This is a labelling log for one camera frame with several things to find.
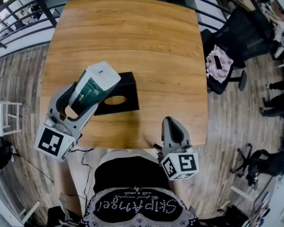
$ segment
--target person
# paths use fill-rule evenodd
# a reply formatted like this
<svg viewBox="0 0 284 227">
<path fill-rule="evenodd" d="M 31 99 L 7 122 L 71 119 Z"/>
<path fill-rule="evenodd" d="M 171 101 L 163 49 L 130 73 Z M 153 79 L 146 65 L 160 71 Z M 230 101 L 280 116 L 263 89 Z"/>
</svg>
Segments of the person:
<svg viewBox="0 0 284 227">
<path fill-rule="evenodd" d="M 284 90 L 284 81 L 279 81 L 273 84 L 267 84 L 267 89 L 278 89 L 278 90 Z M 263 98 L 263 104 L 266 108 L 271 108 L 268 110 L 264 110 L 262 107 L 260 107 L 260 113 L 264 117 L 276 117 L 276 116 L 282 116 L 284 117 L 284 93 L 274 97 L 271 100 L 266 100 Z"/>
<path fill-rule="evenodd" d="M 95 170 L 95 195 L 83 218 L 67 159 L 55 162 L 54 176 L 62 208 L 48 210 L 48 227 L 200 226 L 197 217 L 170 190 L 157 159 L 144 150 L 130 153 L 116 149 L 101 159 Z"/>
<path fill-rule="evenodd" d="M 276 24 L 274 29 L 275 37 L 274 41 L 281 43 L 282 37 L 284 37 L 284 10 L 281 11 L 280 17 L 276 17 L 272 14 L 265 13 L 267 18 Z"/>
</svg>

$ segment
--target person's leg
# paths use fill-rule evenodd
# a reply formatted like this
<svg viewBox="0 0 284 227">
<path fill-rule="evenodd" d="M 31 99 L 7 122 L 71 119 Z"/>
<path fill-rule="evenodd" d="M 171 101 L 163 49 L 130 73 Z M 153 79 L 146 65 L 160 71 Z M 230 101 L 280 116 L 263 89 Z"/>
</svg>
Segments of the person's leg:
<svg viewBox="0 0 284 227">
<path fill-rule="evenodd" d="M 219 216 L 215 218 L 200 219 L 200 223 L 205 223 L 208 226 L 225 227 L 227 226 L 227 219 L 225 216 Z"/>
<path fill-rule="evenodd" d="M 264 101 L 264 106 L 268 108 L 284 108 L 284 93 L 274 97 L 270 101 Z"/>
<path fill-rule="evenodd" d="M 260 108 L 260 113 L 263 117 L 284 116 L 284 108 L 271 108 L 268 110 L 263 110 L 262 108 Z"/>
<path fill-rule="evenodd" d="M 276 83 L 269 84 L 269 89 L 284 90 L 284 81 L 278 81 Z"/>
<path fill-rule="evenodd" d="M 109 151 L 100 161 L 100 164 L 103 164 L 107 161 L 117 159 L 117 158 L 126 158 L 126 157 L 143 157 L 145 159 L 148 159 L 154 163 L 158 163 L 158 160 L 148 153 L 147 151 L 143 149 L 132 149 L 131 152 L 129 152 L 126 149 L 113 149 Z"/>
<path fill-rule="evenodd" d="M 109 160 L 95 170 L 95 194 L 108 188 L 159 187 L 169 189 L 164 169 L 142 156 Z"/>
<path fill-rule="evenodd" d="M 103 164 L 107 161 L 117 159 L 117 158 L 125 158 L 125 157 L 131 157 L 132 154 L 128 152 L 126 149 L 112 149 L 109 151 L 105 156 L 102 157 L 100 160 L 100 164 Z"/>
</svg>

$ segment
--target white stool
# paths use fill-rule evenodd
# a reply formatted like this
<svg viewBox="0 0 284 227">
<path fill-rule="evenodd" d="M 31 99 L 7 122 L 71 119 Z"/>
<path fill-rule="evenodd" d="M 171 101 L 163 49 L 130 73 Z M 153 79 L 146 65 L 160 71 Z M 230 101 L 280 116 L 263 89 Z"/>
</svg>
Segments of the white stool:
<svg viewBox="0 0 284 227">
<path fill-rule="evenodd" d="M 246 193 L 246 192 L 241 191 L 239 188 L 236 188 L 233 185 L 231 185 L 231 190 L 233 190 L 234 192 L 236 192 L 237 194 L 241 195 L 243 198 L 246 198 L 247 200 L 251 202 L 255 202 L 255 200 L 260 194 L 258 190 L 254 190 L 251 193 Z"/>
<path fill-rule="evenodd" d="M 9 105 L 14 105 L 16 107 L 17 113 L 9 114 Z M 21 103 L 11 103 L 11 102 L 4 102 L 0 101 L 0 136 L 13 134 L 17 132 L 21 132 L 20 125 L 19 125 L 19 108 Z M 10 130 L 10 125 L 8 125 L 9 117 L 16 119 L 16 129 Z"/>
</svg>

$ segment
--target office chair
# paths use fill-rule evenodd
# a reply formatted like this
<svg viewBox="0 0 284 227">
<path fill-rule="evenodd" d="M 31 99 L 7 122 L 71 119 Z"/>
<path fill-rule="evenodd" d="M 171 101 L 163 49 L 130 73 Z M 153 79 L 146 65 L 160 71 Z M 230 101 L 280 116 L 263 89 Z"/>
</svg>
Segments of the office chair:
<svg viewBox="0 0 284 227">
<path fill-rule="evenodd" d="M 241 91 L 243 91 L 244 88 L 245 88 L 245 86 L 246 86 L 246 82 L 247 82 L 247 74 L 246 74 L 246 72 L 243 70 L 240 77 L 229 78 L 228 81 L 229 81 L 229 82 L 239 82 L 239 89 L 240 89 Z"/>
<path fill-rule="evenodd" d="M 205 29 L 201 32 L 201 38 L 205 59 L 216 44 L 234 60 L 231 68 L 244 68 L 247 59 L 269 52 L 274 30 L 260 10 L 248 12 L 236 8 L 220 30 L 211 33 Z M 211 91 L 222 94 L 228 82 L 232 81 L 231 73 L 232 69 L 223 83 L 209 76 L 207 86 Z M 244 89 L 246 80 L 247 75 L 243 74 L 240 89 Z"/>
<path fill-rule="evenodd" d="M 260 149 L 251 155 L 252 145 L 248 144 L 247 146 L 250 147 L 247 158 L 245 158 L 241 149 L 237 149 L 243 159 L 243 164 L 235 170 L 231 169 L 231 173 L 242 169 L 241 173 L 237 174 L 238 177 L 242 177 L 248 167 L 246 179 L 249 186 L 255 184 L 255 177 L 261 173 L 270 176 L 284 175 L 284 151 L 270 154 L 266 150 Z"/>
<path fill-rule="evenodd" d="M 249 221 L 249 218 L 235 205 L 227 207 L 222 216 L 199 219 L 202 227 L 242 227 Z"/>
</svg>

